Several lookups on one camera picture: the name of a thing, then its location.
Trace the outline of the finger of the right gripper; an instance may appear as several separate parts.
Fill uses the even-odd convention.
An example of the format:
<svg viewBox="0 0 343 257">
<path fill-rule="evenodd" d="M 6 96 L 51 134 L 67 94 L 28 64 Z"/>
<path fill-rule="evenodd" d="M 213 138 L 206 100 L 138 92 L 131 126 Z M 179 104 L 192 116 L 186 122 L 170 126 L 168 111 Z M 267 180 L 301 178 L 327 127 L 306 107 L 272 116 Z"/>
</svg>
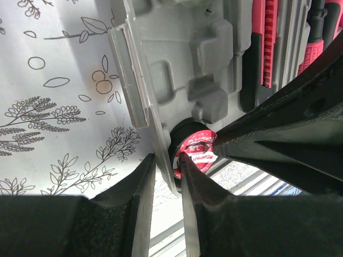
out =
<svg viewBox="0 0 343 257">
<path fill-rule="evenodd" d="M 284 88 L 220 130 L 213 149 L 310 194 L 342 195 L 342 38 Z"/>
</svg>

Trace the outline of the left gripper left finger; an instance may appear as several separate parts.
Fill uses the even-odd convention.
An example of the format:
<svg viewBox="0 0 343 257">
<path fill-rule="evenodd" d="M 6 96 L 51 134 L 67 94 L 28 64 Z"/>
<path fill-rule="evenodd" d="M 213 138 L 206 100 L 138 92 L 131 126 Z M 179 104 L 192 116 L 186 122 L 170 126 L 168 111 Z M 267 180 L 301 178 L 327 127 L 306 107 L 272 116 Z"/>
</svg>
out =
<svg viewBox="0 0 343 257">
<path fill-rule="evenodd" d="M 1 196 L 1 256 L 148 256 L 155 155 L 92 199 Z"/>
</svg>

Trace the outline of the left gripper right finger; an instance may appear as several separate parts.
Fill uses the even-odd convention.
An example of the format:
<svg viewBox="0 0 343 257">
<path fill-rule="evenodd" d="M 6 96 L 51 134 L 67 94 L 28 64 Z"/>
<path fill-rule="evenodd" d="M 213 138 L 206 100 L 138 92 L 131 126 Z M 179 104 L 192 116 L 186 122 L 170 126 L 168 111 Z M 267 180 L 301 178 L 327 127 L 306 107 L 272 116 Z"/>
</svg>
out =
<svg viewBox="0 0 343 257">
<path fill-rule="evenodd" d="M 342 256 L 342 197 L 237 196 L 178 162 L 187 256 Z"/>
</svg>

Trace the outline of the pink black utility knife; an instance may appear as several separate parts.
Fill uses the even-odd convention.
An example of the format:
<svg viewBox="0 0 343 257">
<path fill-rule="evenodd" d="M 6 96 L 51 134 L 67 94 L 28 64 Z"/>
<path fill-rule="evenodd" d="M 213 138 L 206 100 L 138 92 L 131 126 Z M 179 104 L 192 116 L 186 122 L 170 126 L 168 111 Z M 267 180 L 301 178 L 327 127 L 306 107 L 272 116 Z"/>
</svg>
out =
<svg viewBox="0 0 343 257">
<path fill-rule="evenodd" d="M 242 62 L 240 104 L 249 112 L 272 94 L 273 54 L 276 42 L 278 1 L 253 1 L 251 45 Z"/>
</svg>

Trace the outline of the small red tape measure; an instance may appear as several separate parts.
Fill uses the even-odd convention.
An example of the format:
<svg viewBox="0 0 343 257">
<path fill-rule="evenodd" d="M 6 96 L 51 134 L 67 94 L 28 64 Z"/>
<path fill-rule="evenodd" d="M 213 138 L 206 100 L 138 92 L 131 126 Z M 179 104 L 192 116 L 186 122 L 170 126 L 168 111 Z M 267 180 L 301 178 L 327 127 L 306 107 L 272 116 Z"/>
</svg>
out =
<svg viewBox="0 0 343 257">
<path fill-rule="evenodd" d="M 204 123 L 188 118 L 172 129 L 170 138 L 168 154 L 173 180 L 179 191 L 181 189 L 181 170 L 178 167 L 180 154 L 186 153 L 202 173 L 207 172 L 218 158 L 213 152 L 213 143 L 217 134 Z"/>
</svg>

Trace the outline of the pink black long screwdriver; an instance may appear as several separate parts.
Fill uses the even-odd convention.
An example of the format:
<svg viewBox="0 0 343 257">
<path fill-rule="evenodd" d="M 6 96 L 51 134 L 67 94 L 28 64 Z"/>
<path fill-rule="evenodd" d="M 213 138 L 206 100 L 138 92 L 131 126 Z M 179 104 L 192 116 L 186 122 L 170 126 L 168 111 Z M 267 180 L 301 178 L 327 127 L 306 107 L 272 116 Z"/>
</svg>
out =
<svg viewBox="0 0 343 257">
<path fill-rule="evenodd" d="M 311 3 L 311 8 L 307 15 L 310 33 L 305 48 L 304 60 L 299 65 L 298 75 L 300 75 L 323 52 L 323 26 L 324 18 L 327 15 L 327 9 L 324 6 L 325 0 L 315 0 Z"/>
</svg>

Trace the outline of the grey plastic tool case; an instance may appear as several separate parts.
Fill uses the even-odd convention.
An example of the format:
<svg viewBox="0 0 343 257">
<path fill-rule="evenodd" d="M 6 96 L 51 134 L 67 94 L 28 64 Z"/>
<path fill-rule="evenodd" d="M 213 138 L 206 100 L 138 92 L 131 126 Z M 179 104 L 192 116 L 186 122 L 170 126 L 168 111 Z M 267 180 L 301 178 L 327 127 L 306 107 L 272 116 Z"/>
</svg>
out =
<svg viewBox="0 0 343 257">
<path fill-rule="evenodd" d="M 148 129 L 158 167 L 179 195 L 170 133 L 192 118 L 218 131 L 246 112 L 242 62 L 251 45 L 253 1 L 112 1 L 110 45 L 131 122 Z M 312 1 L 278 1 L 272 92 L 298 74 Z"/>
</svg>

